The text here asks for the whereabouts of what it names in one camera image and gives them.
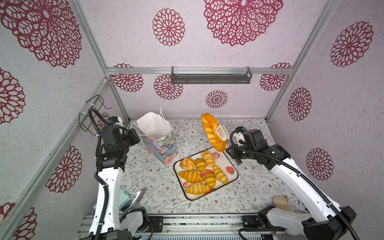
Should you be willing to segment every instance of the braided bread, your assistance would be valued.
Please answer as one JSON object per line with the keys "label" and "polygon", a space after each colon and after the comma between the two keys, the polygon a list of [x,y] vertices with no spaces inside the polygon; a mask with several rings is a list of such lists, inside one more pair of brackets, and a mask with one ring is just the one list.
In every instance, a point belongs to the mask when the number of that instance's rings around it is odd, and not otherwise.
{"label": "braided bread", "polygon": [[219,124],[217,124],[217,119],[211,114],[206,113],[201,115],[201,122],[203,123],[205,134],[207,135],[208,140],[211,142],[212,146],[216,149],[216,151],[224,151],[226,149],[225,147],[227,143],[221,140],[219,136],[215,134],[215,130],[219,126]]}

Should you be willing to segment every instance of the floral tablecloth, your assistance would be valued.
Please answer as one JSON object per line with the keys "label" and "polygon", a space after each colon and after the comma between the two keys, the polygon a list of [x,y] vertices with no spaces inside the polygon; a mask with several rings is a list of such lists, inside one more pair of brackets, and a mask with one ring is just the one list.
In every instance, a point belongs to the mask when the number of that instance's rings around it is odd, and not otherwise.
{"label": "floral tablecloth", "polygon": [[[243,213],[257,212],[276,195],[287,197],[292,209],[304,206],[296,195],[276,175],[255,160],[244,159],[243,164],[233,162],[239,177],[236,181],[198,200],[185,198],[173,171],[173,163],[179,159],[212,147],[200,120],[169,120],[174,128],[178,154],[172,164],[164,166],[144,147],[143,142],[132,146],[127,154],[122,185],[130,193],[146,187],[140,204],[148,213]],[[274,144],[269,128],[262,119],[219,119],[228,132],[238,126],[260,129],[269,145]]]}

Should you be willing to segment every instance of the toy bread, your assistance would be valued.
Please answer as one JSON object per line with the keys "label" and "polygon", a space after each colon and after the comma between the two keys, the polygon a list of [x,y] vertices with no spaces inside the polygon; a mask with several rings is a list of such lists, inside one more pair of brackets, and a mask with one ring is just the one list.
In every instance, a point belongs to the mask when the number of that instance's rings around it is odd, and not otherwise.
{"label": "toy bread", "polygon": [[219,180],[220,182],[222,182],[224,184],[227,184],[228,178],[225,175],[225,173],[223,171],[221,171],[221,168],[217,165],[214,165],[213,169],[214,169],[214,175],[217,178],[217,180]]}
{"label": "toy bread", "polygon": [[187,182],[194,183],[194,182],[202,182],[204,179],[203,177],[198,174],[195,170],[189,170],[189,171],[181,171],[179,172],[179,176],[187,180]]}
{"label": "toy bread", "polygon": [[219,126],[219,124],[217,124],[217,119],[211,114],[206,113],[201,115],[201,122],[203,123],[205,134],[207,135],[208,140],[211,142],[212,146],[216,149],[216,151],[224,151],[227,143],[221,140],[219,136],[215,134],[215,130]]}
{"label": "toy bread", "polygon": [[208,192],[211,189],[210,186],[207,184],[201,183],[201,182],[195,182],[191,184],[187,189],[185,190],[186,193],[193,194],[193,195],[199,195]]}
{"label": "toy bread", "polygon": [[195,161],[195,165],[196,165],[196,169],[199,172],[202,172],[202,171],[205,170],[205,167],[207,166],[207,163],[202,158],[198,158]]}
{"label": "toy bread", "polygon": [[210,187],[214,187],[216,185],[215,175],[211,172],[207,172],[204,177],[204,182]]}
{"label": "toy bread", "polygon": [[182,160],[180,164],[184,170],[192,170],[195,168],[195,161],[193,161],[192,158],[190,157],[187,157],[184,160]]}
{"label": "toy bread", "polygon": [[208,167],[212,167],[213,165],[216,164],[215,159],[212,157],[209,151],[205,151],[201,155],[203,156],[203,159],[207,163]]}

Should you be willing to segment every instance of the white string handle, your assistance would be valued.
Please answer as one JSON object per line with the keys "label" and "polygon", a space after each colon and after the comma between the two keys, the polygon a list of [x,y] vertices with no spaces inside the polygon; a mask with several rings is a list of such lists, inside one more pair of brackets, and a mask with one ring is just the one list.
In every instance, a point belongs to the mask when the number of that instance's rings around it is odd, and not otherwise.
{"label": "white string handle", "polygon": [[131,126],[130,126],[129,128],[132,128],[132,124],[135,124],[135,125],[136,125],[136,127],[137,127],[138,129],[140,129],[140,128],[139,128],[139,126],[138,126],[136,123],[134,123],[134,122],[133,122],[133,123],[131,123]]}
{"label": "white string handle", "polygon": [[162,108],[161,108],[161,106],[160,106],[160,113],[159,113],[159,117],[160,117],[160,114],[161,114],[161,116],[163,116],[163,118],[164,118],[164,120],[165,120],[165,117],[164,117],[164,115],[163,115],[163,112],[162,112]]}

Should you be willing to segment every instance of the black tray rim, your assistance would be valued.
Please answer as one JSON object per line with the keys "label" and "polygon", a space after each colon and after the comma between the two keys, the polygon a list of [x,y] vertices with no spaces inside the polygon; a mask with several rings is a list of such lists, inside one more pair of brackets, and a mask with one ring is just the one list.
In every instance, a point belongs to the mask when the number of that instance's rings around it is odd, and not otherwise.
{"label": "black tray rim", "polygon": [[[195,153],[195,154],[193,154],[193,155],[196,155],[196,154],[205,152],[206,150],[209,150],[209,149],[211,149],[211,148],[213,148],[213,147],[210,147],[210,148],[208,148],[208,149],[205,149],[205,150],[203,150],[203,151],[201,151],[201,152],[198,152],[198,153]],[[237,169],[236,169],[235,166],[232,164],[232,162],[229,160],[229,158],[226,156],[226,154],[224,153],[224,151],[221,151],[221,152],[222,152],[222,153],[224,154],[224,156],[228,159],[228,161],[229,161],[229,163],[232,165],[233,169],[235,169],[235,170],[237,171]],[[186,193],[185,193],[185,190],[183,189],[183,184],[180,182],[180,179],[179,179],[179,177],[177,176],[177,172],[176,172],[176,169],[175,169],[176,163],[183,161],[185,158],[183,158],[183,159],[181,159],[181,160],[179,160],[179,161],[176,161],[176,162],[173,164],[173,171],[175,172],[176,178],[177,178],[177,180],[179,181],[179,184],[180,184],[180,186],[181,186],[181,189],[183,190],[183,194],[184,194],[185,198],[188,199],[188,200],[190,200],[190,201],[195,201],[195,200],[200,199],[200,198],[202,198],[202,197],[204,197],[204,196],[206,196],[206,195],[208,195],[208,194],[210,194],[210,193],[213,193],[213,192],[216,191],[217,189],[220,189],[220,188],[222,188],[222,187],[224,187],[224,186],[230,184],[231,182],[236,181],[236,180],[239,178],[239,172],[237,171],[237,177],[236,177],[234,180],[228,182],[227,184],[222,185],[221,187],[216,188],[215,190],[213,190],[213,191],[211,191],[211,192],[209,192],[209,193],[207,193],[207,194],[204,194],[204,195],[201,196],[201,197],[198,197],[198,198],[196,198],[196,199],[189,199],[189,198],[187,197]]]}

